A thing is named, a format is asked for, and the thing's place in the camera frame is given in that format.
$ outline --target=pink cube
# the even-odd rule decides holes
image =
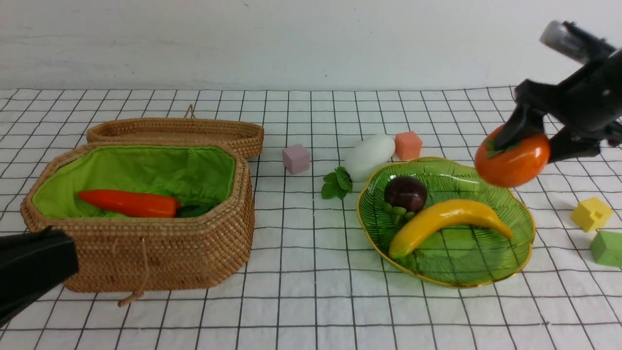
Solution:
[[[283,165],[291,175],[300,174],[311,168],[311,155],[301,144],[283,149]]]

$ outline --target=green fabric lining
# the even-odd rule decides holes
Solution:
[[[53,219],[115,217],[80,200],[79,191],[117,189],[162,194],[183,206],[217,206],[231,195],[235,159],[216,147],[103,146],[60,168],[34,194]]]

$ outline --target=yellow banana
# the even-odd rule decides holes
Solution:
[[[473,225],[495,229],[507,239],[512,230],[486,204],[470,199],[450,199],[419,212],[393,237],[389,247],[392,259],[411,254],[432,234],[454,225]]]

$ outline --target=green glass plate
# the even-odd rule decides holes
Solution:
[[[408,257],[390,259],[389,246],[401,226],[384,211],[384,188],[399,175],[414,176],[424,183],[428,189],[424,208],[456,198],[488,204],[512,229],[512,239],[491,229],[451,226],[434,233]],[[531,213],[509,189],[488,185],[472,167],[437,157],[378,170],[359,195],[356,213],[371,245],[389,263],[423,280],[459,288],[487,285],[521,271],[531,257],[536,236]]]

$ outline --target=orange cube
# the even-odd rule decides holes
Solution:
[[[395,154],[402,161],[419,158],[424,143],[414,131],[399,133],[395,136]]]

